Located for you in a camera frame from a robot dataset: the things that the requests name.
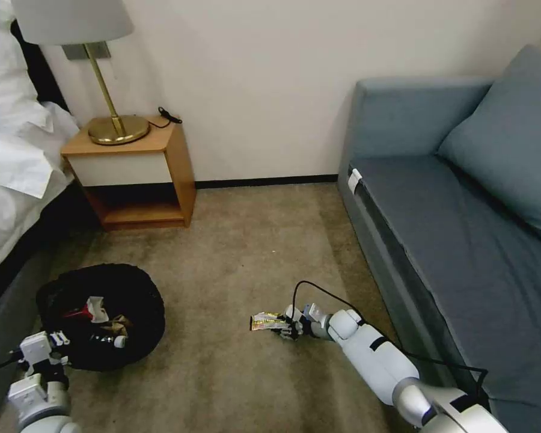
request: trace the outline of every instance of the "white lampshade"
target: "white lampshade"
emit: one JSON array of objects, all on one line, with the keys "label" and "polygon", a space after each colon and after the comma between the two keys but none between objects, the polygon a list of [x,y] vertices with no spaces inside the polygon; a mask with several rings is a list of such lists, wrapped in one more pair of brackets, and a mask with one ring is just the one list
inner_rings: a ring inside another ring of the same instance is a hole
[{"label": "white lampshade", "polygon": [[24,40],[42,45],[108,41],[134,30],[122,0],[12,0]]}]

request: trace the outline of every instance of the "brass lamp base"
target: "brass lamp base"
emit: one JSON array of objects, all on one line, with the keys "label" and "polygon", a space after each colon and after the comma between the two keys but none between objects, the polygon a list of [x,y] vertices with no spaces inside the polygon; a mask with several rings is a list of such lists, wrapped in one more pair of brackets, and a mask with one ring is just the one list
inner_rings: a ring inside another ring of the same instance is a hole
[{"label": "brass lamp base", "polygon": [[130,115],[97,119],[90,126],[88,135],[96,144],[119,146],[136,141],[149,132],[150,125],[146,119]]}]

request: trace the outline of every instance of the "white drawer panel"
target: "white drawer panel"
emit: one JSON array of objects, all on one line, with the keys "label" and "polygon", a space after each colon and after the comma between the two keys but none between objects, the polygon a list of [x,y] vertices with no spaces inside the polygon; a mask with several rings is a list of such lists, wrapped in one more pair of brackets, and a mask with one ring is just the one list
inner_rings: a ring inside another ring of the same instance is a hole
[{"label": "white drawer panel", "polygon": [[172,182],[163,153],[70,156],[68,160],[84,186]]}]

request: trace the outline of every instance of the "black bag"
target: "black bag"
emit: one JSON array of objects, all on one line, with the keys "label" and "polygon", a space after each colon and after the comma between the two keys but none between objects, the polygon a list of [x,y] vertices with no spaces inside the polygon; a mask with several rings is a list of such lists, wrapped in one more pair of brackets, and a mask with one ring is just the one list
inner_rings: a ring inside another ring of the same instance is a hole
[{"label": "black bag", "polygon": [[[124,348],[93,338],[108,333],[103,324],[68,317],[91,296],[104,297],[110,320],[120,315],[128,319]],[[108,371],[136,362],[154,350],[164,333],[162,297],[148,274],[131,265],[97,265],[62,274],[38,291],[36,303],[43,329],[63,331],[70,340],[63,353],[76,369]]]}]

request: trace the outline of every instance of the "table lamp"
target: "table lamp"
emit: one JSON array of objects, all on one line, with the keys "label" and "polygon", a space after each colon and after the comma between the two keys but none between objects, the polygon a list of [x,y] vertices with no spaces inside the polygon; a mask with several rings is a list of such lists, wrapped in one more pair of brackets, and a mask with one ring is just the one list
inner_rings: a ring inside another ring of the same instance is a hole
[{"label": "table lamp", "polygon": [[148,134],[150,125],[146,119],[116,113],[88,45],[132,33],[132,21],[122,0],[12,0],[12,5],[27,42],[40,45],[83,44],[111,115],[91,124],[88,134],[94,143],[115,146]]}]

